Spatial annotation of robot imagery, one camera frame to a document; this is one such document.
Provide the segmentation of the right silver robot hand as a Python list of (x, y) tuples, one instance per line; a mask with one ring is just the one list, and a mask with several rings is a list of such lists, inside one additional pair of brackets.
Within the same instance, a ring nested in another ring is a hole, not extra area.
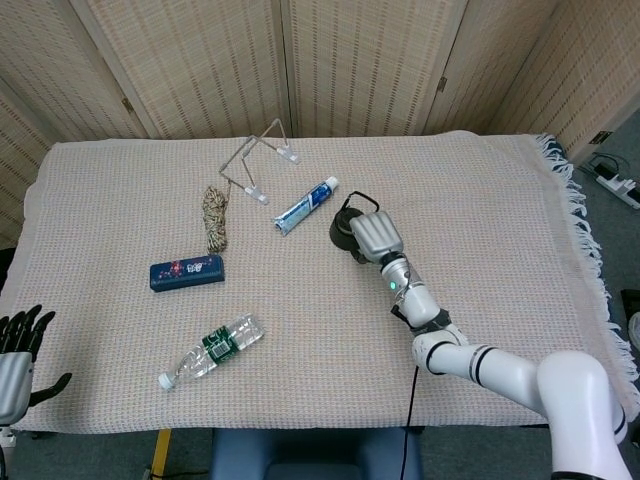
[(403, 240), (385, 211), (354, 217), (349, 226), (356, 242), (354, 258), (358, 263), (380, 264), (386, 255), (404, 251)]

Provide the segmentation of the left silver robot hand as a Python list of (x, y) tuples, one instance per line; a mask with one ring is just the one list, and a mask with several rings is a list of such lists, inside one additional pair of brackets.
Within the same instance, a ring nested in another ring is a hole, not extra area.
[(52, 386), (32, 391), (38, 353), (55, 315), (55, 311), (42, 313), (42, 306), (37, 304), (1, 318), (2, 427), (18, 423), (30, 408), (59, 395), (72, 379), (72, 373), (66, 372)]

